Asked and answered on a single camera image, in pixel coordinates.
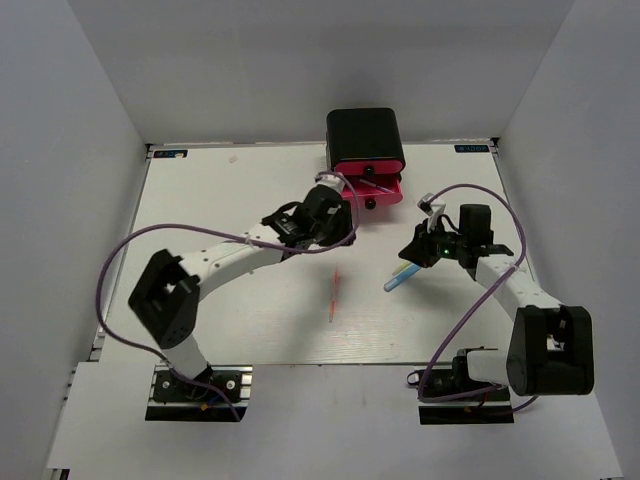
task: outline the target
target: white wall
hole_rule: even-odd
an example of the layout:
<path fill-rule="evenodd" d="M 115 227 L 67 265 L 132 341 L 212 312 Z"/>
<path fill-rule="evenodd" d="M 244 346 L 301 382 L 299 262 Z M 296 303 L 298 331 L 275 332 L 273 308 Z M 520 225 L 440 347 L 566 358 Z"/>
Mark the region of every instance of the white wall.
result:
<path fill-rule="evenodd" d="M 573 0 L 70 0 L 147 143 L 500 135 Z"/>
<path fill-rule="evenodd" d="M 640 4 L 577 0 L 504 133 L 544 286 L 595 323 L 597 396 L 640 478 Z"/>
<path fill-rule="evenodd" d="M 145 149 L 66 1 L 1 11 L 0 476 L 34 480 Z"/>

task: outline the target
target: purple cable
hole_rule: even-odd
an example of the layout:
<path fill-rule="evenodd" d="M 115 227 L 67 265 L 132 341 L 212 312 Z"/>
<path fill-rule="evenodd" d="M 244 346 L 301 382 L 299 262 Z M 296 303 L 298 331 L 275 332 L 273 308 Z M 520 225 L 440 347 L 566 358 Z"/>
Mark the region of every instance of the purple cable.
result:
<path fill-rule="evenodd" d="M 456 393 L 456 394 L 452 394 L 452 395 L 443 395 L 443 396 L 440 396 L 440 397 L 425 397 L 424 396 L 424 387 L 425 387 L 425 385 L 427 383 L 427 380 L 428 380 L 429 376 L 431 375 L 431 372 L 433 371 L 433 368 L 435 367 L 435 365 L 436 365 L 436 363 L 438 361 L 438 358 L 440 358 L 440 355 L 442 355 L 442 352 L 444 352 L 444 350 L 451 343 L 453 338 L 458 334 L 458 332 L 462 329 L 462 327 L 464 327 L 466 325 L 466 323 L 469 321 L 471 316 L 480 308 L 480 306 L 482 306 L 482 304 L 484 302 L 486 302 L 487 299 L 491 295 L 493 295 L 493 293 L 498 288 L 500 288 L 500 285 L 502 285 L 505 282 L 505 280 L 507 280 L 511 275 L 513 275 L 513 273 L 518 269 L 518 267 L 522 264 L 522 262 L 524 262 L 524 260 L 526 258 L 526 255 L 527 255 L 527 239 L 526 239 L 525 234 L 524 234 L 524 228 L 522 227 L 522 223 L 518 219 L 518 216 L 516 215 L 516 212 L 513 210 L 513 208 L 511 208 L 511 206 L 506 202 L 506 200 L 504 200 L 500 195 L 495 193 L 493 190 L 490 190 L 490 189 L 488 189 L 486 187 L 483 187 L 481 185 L 476 185 L 476 184 L 473 184 L 473 183 L 458 183 L 456 185 L 451 185 L 450 187 L 447 187 L 447 188 L 444 188 L 444 189 L 440 190 L 438 193 L 436 193 L 435 195 L 433 195 L 429 199 L 429 202 L 432 202 L 433 200 L 435 200 L 436 198 L 440 197 L 441 195 L 444 195 L 445 193 L 450 192 L 451 190 L 455 190 L 457 188 L 473 188 L 475 190 L 480 190 L 482 192 L 488 193 L 489 195 L 491 195 L 492 197 L 494 197 L 498 201 L 500 201 L 500 203 L 502 203 L 502 205 L 504 205 L 504 207 L 507 209 L 507 211 L 511 215 L 511 218 L 513 218 L 513 223 L 514 223 L 514 225 L 516 227 L 516 230 L 518 232 L 518 237 L 520 238 L 520 243 L 522 245 L 522 251 L 520 252 L 520 256 L 516 259 L 516 261 L 514 262 L 513 266 L 511 268 L 509 268 L 506 272 L 504 272 L 500 276 L 500 278 L 498 278 L 498 280 L 496 280 L 496 282 L 493 285 L 491 285 L 491 287 L 489 287 L 487 289 L 487 291 L 471 306 L 471 308 L 467 311 L 467 313 L 465 313 L 462 316 L 460 321 L 456 324 L 455 327 L 453 327 L 451 332 L 449 332 L 449 334 L 442 341 L 440 346 L 436 349 L 435 353 L 433 354 L 433 357 L 431 358 L 431 360 L 429 361 L 429 364 L 427 365 L 427 368 L 425 369 L 424 373 L 420 377 L 420 382 L 418 383 L 418 400 L 420 400 L 423 403 L 449 402 L 449 401 L 452 401 L 452 400 L 459 400 L 459 399 L 462 399 L 462 398 L 475 397 L 475 396 L 478 396 L 480 394 L 493 392 L 493 391 L 496 391 L 496 390 L 500 390 L 501 388 L 504 388 L 501 385 L 492 385 L 490 387 L 484 387 L 484 388 L 472 390 L 470 392 Z M 535 398 L 536 397 L 532 398 L 528 402 L 525 402 L 524 404 L 520 405 L 520 407 L 516 407 L 516 408 L 518 408 L 518 410 L 521 410 L 522 408 L 525 408 L 526 406 L 528 406 L 531 403 L 533 403 Z"/>
<path fill-rule="evenodd" d="M 351 191 L 351 193 L 353 194 L 353 198 L 357 199 L 358 195 L 356 193 L 355 188 L 353 187 L 353 185 L 351 185 L 351 183 L 342 174 L 337 173 L 337 172 L 327 171 L 327 172 L 321 172 L 318 175 L 333 175 L 334 177 L 339 178 L 340 180 L 342 180 L 344 182 L 345 186 Z M 355 236 L 356 230 L 358 230 L 358 227 L 360 226 L 360 204 L 357 202 L 357 200 L 354 203 L 355 203 L 356 208 L 355 208 L 355 215 L 354 215 L 354 219 L 353 219 L 353 229 L 351 230 L 351 232 L 349 232 L 349 235 L 347 235 L 345 238 L 343 238 L 339 242 L 334 243 L 333 245 L 330 245 L 328 247 L 318 248 L 318 249 L 315 249 L 315 250 L 304 250 L 304 249 L 299 249 L 299 248 L 283 247 L 282 245 L 276 245 L 274 243 L 261 242 L 261 241 L 257 241 L 257 240 L 251 240 L 251 245 L 254 245 L 256 247 L 271 248 L 271 249 L 274 249 L 274 250 L 280 250 L 280 251 L 287 252 L 287 253 L 295 253 L 295 254 L 302 254 L 302 255 L 312 255 L 312 254 L 316 254 L 316 253 L 328 252 L 329 250 L 333 250 L 334 248 L 341 247 L 342 245 L 347 243 L 349 240 L 351 240 Z M 109 335 L 111 338 L 113 338 L 114 340 L 116 340 L 116 341 L 118 341 L 118 342 L 120 342 L 120 343 L 122 343 L 124 345 L 127 345 L 129 347 L 137 348 L 139 350 L 144 350 L 145 352 L 152 353 L 153 355 L 155 355 L 156 357 L 158 357 L 160 360 L 162 360 L 163 362 L 165 362 L 167 365 L 169 365 L 171 367 L 171 363 L 169 362 L 167 357 L 165 357 L 164 354 L 160 350 L 157 350 L 157 349 L 155 349 L 153 347 L 150 347 L 148 345 L 144 345 L 142 343 L 138 343 L 138 342 L 134 342 L 134 341 L 131 341 L 131 340 L 127 340 L 126 338 L 122 337 L 118 333 L 114 332 L 110 327 L 108 327 L 104 317 L 102 316 L 102 290 L 104 288 L 104 282 L 105 282 L 105 279 L 107 277 L 107 272 L 109 271 L 109 267 L 111 267 L 111 264 L 113 263 L 113 260 L 118 255 L 120 250 L 122 250 L 132 240 L 134 240 L 135 238 L 138 238 L 141 235 L 144 235 L 145 233 L 153 232 L 153 231 L 156 231 L 156 230 L 165 230 L 165 229 L 187 230 L 187 231 L 190 231 L 190 232 L 204 233 L 206 235 L 212 235 L 214 237 L 226 238 L 227 240 L 231 240 L 231 241 L 237 242 L 237 243 L 246 243 L 247 242 L 247 238 L 246 237 L 241 237 L 239 235 L 232 235 L 232 234 L 229 234 L 229 233 L 219 232 L 217 230 L 211 230 L 211 229 L 204 228 L 204 227 L 197 227 L 195 225 L 185 225 L 185 224 L 181 224 L 181 223 L 160 223 L 160 224 L 157 224 L 157 225 L 151 225 L 151 226 L 148 226 L 148 227 L 141 228 L 140 230 L 137 230 L 137 231 L 131 233 L 130 235 L 125 237 L 123 240 L 121 240 L 113 248 L 113 250 L 111 250 L 111 252 L 107 256 L 107 259 L 105 260 L 104 264 L 102 265 L 102 269 L 100 270 L 100 275 L 98 276 L 98 283 L 97 283 L 97 286 L 96 286 L 96 295 L 95 295 L 94 307 L 95 307 L 95 311 L 96 311 L 96 317 L 98 318 L 98 323 L 100 324 L 102 329 L 105 331 L 105 333 L 107 335 Z M 214 387 L 213 385 L 210 385 L 210 384 L 207 384 L 207 383 L 198 382 L 197 380 L 190 379 L 190 378 L 184 376 L 182 373 L 178 372 L 175 368 L 171 368 L 171 373 L 173 373 L 179 380 L 181 380 L 183 382 L 189 383 L 189 384 L 194 385 L 196 387 L 201 387 L 201 388 L 206 388 L 208 390 L 212 390 L 213 392 L 215 392 L 218 395 L 220 395 L 220 398 L 231 409 L 231 412 L 233 413 L 233 416 L 235 417 L 235 419 L 238 422 L 240 421 L 240 415 L 238 415 L 238 412 L 235 409 L 235 407 L 233 406 L 233 404 L 231 403 L 231 400 L 229 400 L 229 398 L 224 394 L 224 392 L 222 390 L 220 390 L 217 387 Z"/>
<path fill-rule="evenodd" d="M 527 408 L 529 405 L 535 402 L 538 398 L 540 397 L 531 397 L 529 400 L 527 400 L 524 403 L 521 403 L 517 407 L 513 407 L 513 408 L 510 408 L 509 410 L 503 410 L 500 412 L 485 412 L 485 415 L 490 415 L 492 417 L 499 417 L 501 415 L 510 415 L 512 413 L 518 413 L 520 410 L 524 410 L 525 408 Z"/>

